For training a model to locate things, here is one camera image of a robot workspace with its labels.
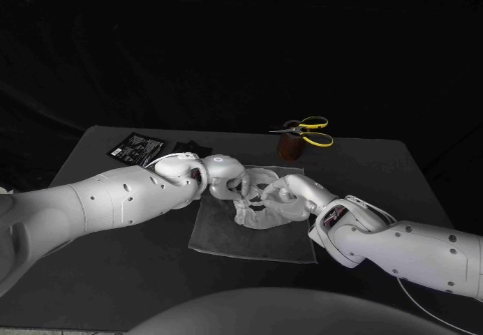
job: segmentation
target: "black package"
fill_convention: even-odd
[[[163,144],[163,140],[132,133],[107,154],[124,164],[145,167],[159,154]]]
[[[195,141],[189,141],[188,143],[176,142],[173,153],[179,152],[192,152],[198,154],[199,158],[205,158],[212,154],[212,148],[199,146]]]

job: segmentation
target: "table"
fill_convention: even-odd
[[[394,140],[336,138],[329,148],[308,146],[303,157],[289,163],[277,155],[277,135],[94,126],[52,186],[124,167],[106,153],[133,131],[166,140],[160,156],[172,153],[178,141],[195,140],[214,148],[214,154],[230,155],[244,164],[305,168],[334,194],[355,195],[400,220],[453,227],[406,145]],[[0,298],[0,325],[123,332],[202,295],[260,286],[341,292],[426,317],[374,263],[365,261],[348,269],[321,247],[319,265],[241,260],[191,250],[198,207],[194,202],[140,225],[90,234],[39,260]],[[446,306],[440,313],[446,320],[478,327],[478,314],[463,311],[473,303],[469,298],[414,284],[408,287],[430,310]]]

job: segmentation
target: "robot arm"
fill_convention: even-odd
[[[293,196],[280,203],[270,194],[284,189]],[[393,276],[483,299],[482,237],[433,225],[397,222],[357,197],[339,199],[310,178],[296,174],[267,186],[261,199],[295,221],[310,214],[318,216],[309,237],[346,267],[357,267],[368,258]]]
[[[210,184],[220,199],[241,197],[227,189],[230,180],[248,190],[244,166],[230,156],[199,159],[184,153],[153,163],[155,172],[123,167],[78,183],[0,197],[0,296],[35,262],[71,240],[186,207]]]

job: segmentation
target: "yellow-handled scissors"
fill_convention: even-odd
[[[316,145],[318,147],[331,147],[334,145],[335,139],[332,136],[323,133],[312,132],[312,129],[321,129],[329,125],[329,120],[325,117],[308,117],[302,121],[295,122],[299,122],[296,127],[282,129],[280,131],[272,131],[270,133],[296,133],[310,144]]]

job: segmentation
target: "face mask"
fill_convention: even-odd
[[[250,175],[248,194],[241,200],[234,200],[237,208],[237,224],[253,229],[269,229],[290,223],[292,221],[287,218],[263,205],[260,199],[267,185],[279,179],[279,175],[272,170],[260,167],[247,169],[247,173]],[[273,195],[272,199],[283,202],[279,195]]]

